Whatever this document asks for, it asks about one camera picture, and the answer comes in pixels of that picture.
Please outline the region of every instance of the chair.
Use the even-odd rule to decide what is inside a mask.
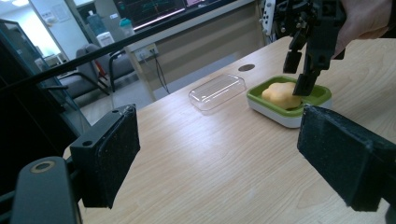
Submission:
[[[87,50],[83,47],[77,50],[76,57],[81,57],[87,53]],[[67,87],[66,91],[73,99],[97,89],[109,95],[105,90],[107,85],[99,78],[94,62],[79,65],[75,72],[62,76],[59,78],[59,81],[63,86]]]
[[[99,49],[94,44],[88,44],[85,48],[89,53]],[[120,77],[132,74],[134,68],[129,60],[125,50],[119,50],[113,54],[105,54],[96,60],[101,64],[104,70],[108,73],[110,79],[110,85],[113,92],[116,91],[114,81]]]

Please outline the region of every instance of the green dish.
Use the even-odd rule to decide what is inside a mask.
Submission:
[[[315,85],[314,89],[312,90],[312,93],[309,96],[303,96],[302,98],[302,103],[293,108],[293,109],[283,109],[277,105],[272,104],[269,101],[263,100],[262,99],[262,92],[266,90],[271,84],[275,82],[296,82],[297,79],[292,78],[292,77],[284,77],[284,76],[277,76],[277,77],[272,77],[269,80],[263,82],[262,84],[250,89],[247,92],[247,98],[259,105],[262,105],[277,114],[287,117],[287,118],[298,118],[303,114],[304,110],[304,105],[305,104],[310,104],[310,105],[322,105],[326,101],[332,98],[332,93],[330,92],[329,89],[326,87],[322,87],[319,85]]]

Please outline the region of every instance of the desk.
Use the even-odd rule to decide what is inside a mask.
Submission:
[[[221,74],[242,77],[248,89],[282,74],[289,43],[280,39],[139,110],[141,151],[114,207],[81,208],[84,223],[385,223],[385,201],[376,213],[346,207],[299,153],[299,130],[250,109],[245,92],[211,115],[190,104],[189,91]],[[395,40],[354,41],[317,81],[332,91],[332,110],[392,142],[395,52]],[[239,72],[247,63],[256,67]]]

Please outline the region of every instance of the white wall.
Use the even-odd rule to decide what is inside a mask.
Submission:
[[[76,51],[88,44],[88,40],[64,0],[30,0],[30,2],[40,15],[47,13],[55,19],[50,23],[49,30],[68,59],[75,59]]]
[[[7,21],[16,21],[32,43],[40,47],[44,57],[61,52],[32,7],[22,7],[0,15],[0,18]]]

